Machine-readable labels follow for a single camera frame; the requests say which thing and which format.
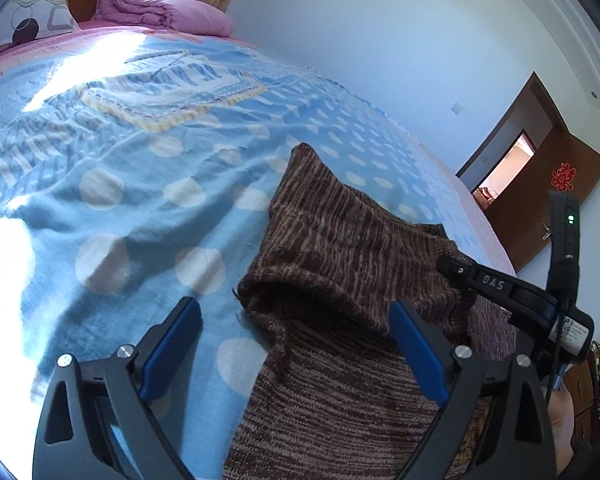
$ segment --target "silver screw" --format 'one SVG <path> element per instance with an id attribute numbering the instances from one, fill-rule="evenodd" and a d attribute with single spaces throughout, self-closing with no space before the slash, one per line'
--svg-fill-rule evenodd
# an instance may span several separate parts
<path id="1" fill-rule="evenodd" d="M 118 350 L 116 350 L 116 355 L 120 359 L 129 359 L 134 354 L 135 350 L 136 349 L 133 347 L 133 345 L 122 345 L 120 348 L 118 348 Z"/>
<path id="2" fill-rule="evenodd" d="M 456 346 L 454 352 L 461 359 L 468 359 L 474 354 L 468 346 L 464 345 Z"/>
<path id="3" fill-rule="evenodd" d="M 68 365 L 71 364 L 71 362 L 74 360 L 73 357 L 71 357 L 69 354 L 62 354 L 59 358 L 58 358 L 58 366 L 61 368 L 66 368 Z"/>
<path id="4" fill-rule="evenodd" d="M 516 362 L 523 368 L 529 368 L 531 366 L 531 359 L 528 355 L 520 354 L 516 357 Z"/>

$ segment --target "polka dot bed sheet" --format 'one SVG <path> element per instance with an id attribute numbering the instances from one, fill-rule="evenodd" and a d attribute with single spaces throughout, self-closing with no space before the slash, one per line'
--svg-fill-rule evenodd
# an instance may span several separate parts
<path id="1" fill-rule="evenodd" d="M 219 480 L 267 346 L 232 294 L 293 147 L 491 265 L 454 177 L 371 104 L 237 41 L 144 28 L 0 56 L 0 459 L 30 478 L 57 357 L 136 343 L 185 296 L 203 331 L 152 410 Z"/>

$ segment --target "white patterned pillow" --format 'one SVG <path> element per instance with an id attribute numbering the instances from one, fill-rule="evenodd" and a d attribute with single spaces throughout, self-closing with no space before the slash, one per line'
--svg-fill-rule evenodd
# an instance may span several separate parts
<path id="1" fill-rule="evenodd" d="M 0 52 L 76 30 L 80 27 L 66 0 L 10 0 L 0 10 Z"/>

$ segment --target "ceiling molding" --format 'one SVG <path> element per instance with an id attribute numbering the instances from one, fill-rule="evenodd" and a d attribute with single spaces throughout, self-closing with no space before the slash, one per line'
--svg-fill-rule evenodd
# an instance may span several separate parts
<path id="1" fill-rule="evenodd" d="M 590 103 L 600 108 L 600 32 L 587 12 L 577 0 L 523 1 L 562 50 Z"/>

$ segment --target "wooden door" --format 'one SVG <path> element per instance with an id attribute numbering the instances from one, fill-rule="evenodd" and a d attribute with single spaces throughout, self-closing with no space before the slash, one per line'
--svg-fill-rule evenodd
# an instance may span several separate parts
<path id="1" fill-rule="evenodd" d="M 600 154 L 556 124 L 526 166 L 485 211 L 516 272 L 550 241 L 542 239 L 546 232 L 542 224 L 550 223 L 549 190 L 556 189 L 552 186 L 554 171 L 562 164 L 575 169 L 566 189 L 582 204 L 600 179 Z"/>

